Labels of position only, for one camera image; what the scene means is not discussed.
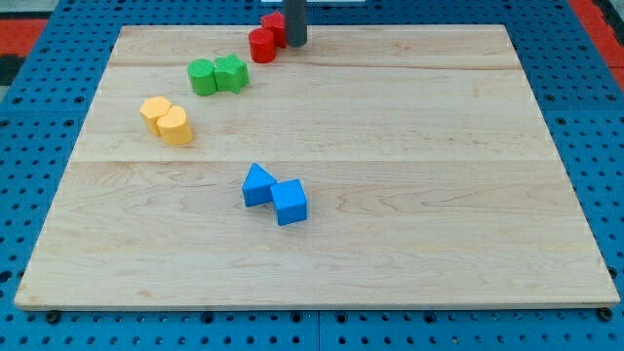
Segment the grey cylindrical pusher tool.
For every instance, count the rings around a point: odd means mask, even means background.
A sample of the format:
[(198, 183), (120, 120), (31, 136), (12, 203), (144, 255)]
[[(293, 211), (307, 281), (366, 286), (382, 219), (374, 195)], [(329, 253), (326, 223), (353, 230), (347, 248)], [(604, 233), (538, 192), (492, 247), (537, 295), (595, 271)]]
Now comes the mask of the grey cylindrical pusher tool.
[(284, 0), (283, 9), (287, 44), (303, 47), (307, 43), (306, 1)]

